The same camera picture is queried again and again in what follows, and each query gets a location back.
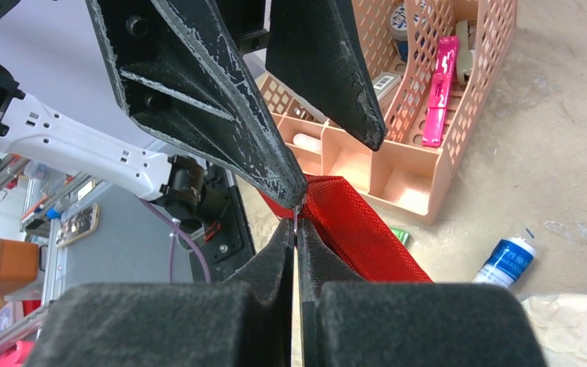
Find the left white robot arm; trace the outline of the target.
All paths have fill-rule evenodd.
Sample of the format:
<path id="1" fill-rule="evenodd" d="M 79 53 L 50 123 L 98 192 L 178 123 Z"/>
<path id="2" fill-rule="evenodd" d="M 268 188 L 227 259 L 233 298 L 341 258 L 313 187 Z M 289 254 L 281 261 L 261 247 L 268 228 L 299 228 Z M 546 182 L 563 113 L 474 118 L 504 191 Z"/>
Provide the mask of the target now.
<path id="1" fill-rule="evenodd" d="M 22 91 L 0 65 L 0 152 L 116 184 L 178 219 L 216 224 L 227 201 L 196 157 L 247 180 L 287 209 L 307 181 L 277 131 L 244 55 L 372 151 L 388 127 L 350 1 L 88 1 L 119 108 L 186 151 L 130 145 Z"/>

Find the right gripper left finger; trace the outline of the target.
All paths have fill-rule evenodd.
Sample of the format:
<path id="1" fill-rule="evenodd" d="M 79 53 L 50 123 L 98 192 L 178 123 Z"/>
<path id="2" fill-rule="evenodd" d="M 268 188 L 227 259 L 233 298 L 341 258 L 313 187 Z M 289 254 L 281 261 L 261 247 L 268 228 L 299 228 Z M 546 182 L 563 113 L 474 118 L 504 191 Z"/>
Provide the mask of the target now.
<path id="1" fill-rule="evenodd" d="M 28 366 L 288 366 L 294 222 L 226 281 L 84 284 L 55 301 Z"/>

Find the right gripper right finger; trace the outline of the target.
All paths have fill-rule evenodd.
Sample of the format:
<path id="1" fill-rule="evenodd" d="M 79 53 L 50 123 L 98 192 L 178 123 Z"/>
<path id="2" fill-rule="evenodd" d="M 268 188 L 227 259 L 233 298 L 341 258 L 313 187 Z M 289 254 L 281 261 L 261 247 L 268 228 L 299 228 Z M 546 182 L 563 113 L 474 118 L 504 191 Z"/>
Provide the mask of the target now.
<path id="1" fill-rule="evenodd" d="M 368 282 L 297 223 L 306 366 L 544 366 L 516 297 L 487 284 Z"/>

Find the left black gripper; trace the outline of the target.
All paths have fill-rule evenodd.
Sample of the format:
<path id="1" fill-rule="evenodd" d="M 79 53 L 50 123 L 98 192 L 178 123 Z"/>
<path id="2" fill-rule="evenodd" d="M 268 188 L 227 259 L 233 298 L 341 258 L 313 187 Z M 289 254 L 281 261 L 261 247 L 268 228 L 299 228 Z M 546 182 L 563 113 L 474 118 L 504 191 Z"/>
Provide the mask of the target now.
<path id="1" fill-rule="evenodd" d="M 273 1 L 270 32 L 266 4 L 89 1 L 86 7 L 116 102 L 141 130 L 291 209 L 307 181 L 241 54 L 268 45 L 267 71 L 372 151 L 388 128 L 352 2 Z"/>

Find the red first aid pouch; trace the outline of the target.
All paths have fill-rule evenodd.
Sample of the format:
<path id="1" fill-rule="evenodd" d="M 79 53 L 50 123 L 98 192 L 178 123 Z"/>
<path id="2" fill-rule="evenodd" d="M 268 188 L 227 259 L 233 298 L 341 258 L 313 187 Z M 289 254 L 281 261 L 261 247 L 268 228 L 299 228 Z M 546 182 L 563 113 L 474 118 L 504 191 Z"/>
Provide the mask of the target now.
<path id="1" fill-rule="evenodd" d="M 306 178 L 306 203 L 299 217 L 310 220 L 323 242 L 352 270 L 368 281 L 432 281 L 344 177 Z"/>

